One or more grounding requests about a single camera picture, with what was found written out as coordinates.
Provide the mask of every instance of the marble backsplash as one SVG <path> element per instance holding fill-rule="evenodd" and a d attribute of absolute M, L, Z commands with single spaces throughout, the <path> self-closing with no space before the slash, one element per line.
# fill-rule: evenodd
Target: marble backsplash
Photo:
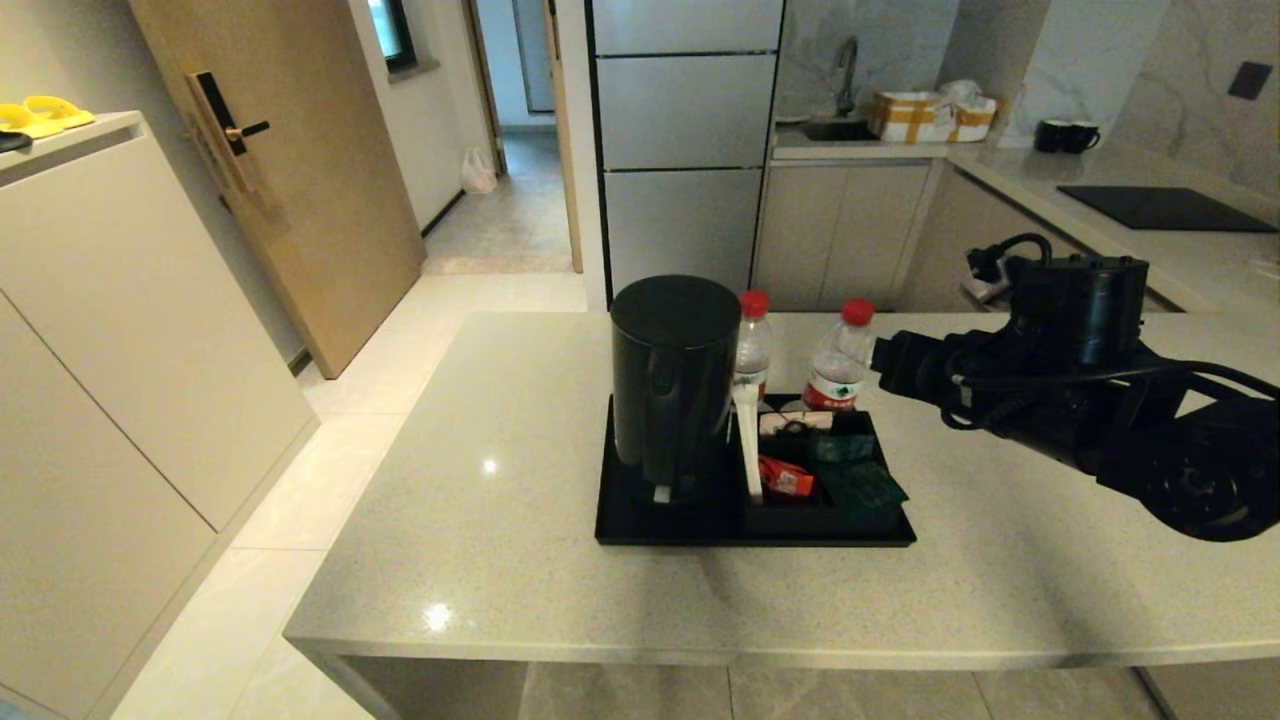
<path fill-rule="evenodd" d="M 1112 137 L 1280 197 L 1280 73 L 1231 97 L 1245 60 L 1280 64 L 1280 3 L 1172 0 Z"/>
<path fill-rule="evenodd" d="M 1002 147 L 1030 147 L 1039 120 L 1102 126 L 1103 141 L 1143 67 L 1169 0 L 1055 0 L 1000 136 Z"/>
<path fill-rule="evenodd" d="M 854 87 L 863 106 L 879 90 L 932 90 L 960 0 L 788 0 L 778 59 L 777 117 L 832 115 L 841 45 L 859 41 Z"/>
<path fill-rule="evenodd" d="M 1000 102 L 992 135 L 1007 124 L 1023 90 L 1050 0 L 960 0 L 938 82 L 974 79 Z"/>

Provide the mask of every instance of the black mug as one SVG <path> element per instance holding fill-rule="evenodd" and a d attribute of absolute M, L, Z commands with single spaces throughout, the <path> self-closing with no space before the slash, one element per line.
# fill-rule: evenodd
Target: black mug
<path fill-rule="evenodd" d="M 1071 129 L 1071 123 L 1068 120 L 1041 120 L 1036 126 L 1036 150 L 1057 152 L 1062 149 Z"/>
<path fill-rule="evenodd" d="M 1097 123 L 1071 123 L 1066 128 L 1066 137 L 1062 138 L 1062 152 L 1080 154 L 1093 147 L 1102 140 L 1102 132 Z"/>

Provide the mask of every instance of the kettle handle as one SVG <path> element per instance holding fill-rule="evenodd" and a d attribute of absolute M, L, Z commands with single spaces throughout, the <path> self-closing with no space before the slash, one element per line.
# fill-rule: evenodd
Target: kettle handle
<path fill-rule="evenodd" d="M 680 350 L 653 348 L 644 391 L 644 479 L 672 489 L 680 454 Z"/>

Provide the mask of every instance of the yellow slipper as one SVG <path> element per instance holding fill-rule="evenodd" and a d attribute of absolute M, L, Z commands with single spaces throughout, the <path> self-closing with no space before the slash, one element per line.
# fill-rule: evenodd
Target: yellow slipper
<path fill-rule="evenodd" d="M 93 113 L 81 110 L 76 105 L 52 95 L 32 95 L 23 101 L 23 105 L 37 118 L 49 120 L 63 129 L 78 128 L 93 122 Z"/>
<path fill-rule="evenodd" d="M 63 126 L 37 118 L 22 105 L 4 104 L 0 105 L 0 129 L 20 132 L 32 140 L 40 140 L 63 132 Z"/>

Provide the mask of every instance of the doorway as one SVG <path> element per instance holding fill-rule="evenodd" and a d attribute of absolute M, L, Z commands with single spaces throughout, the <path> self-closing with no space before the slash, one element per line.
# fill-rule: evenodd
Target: doorway
<path fill-rule="evenodd" d="M 544 0 L 466 0 L 498 186 L 426 233 L 424 274 L 581 272 L 567 211 L 554 14 Z"/>

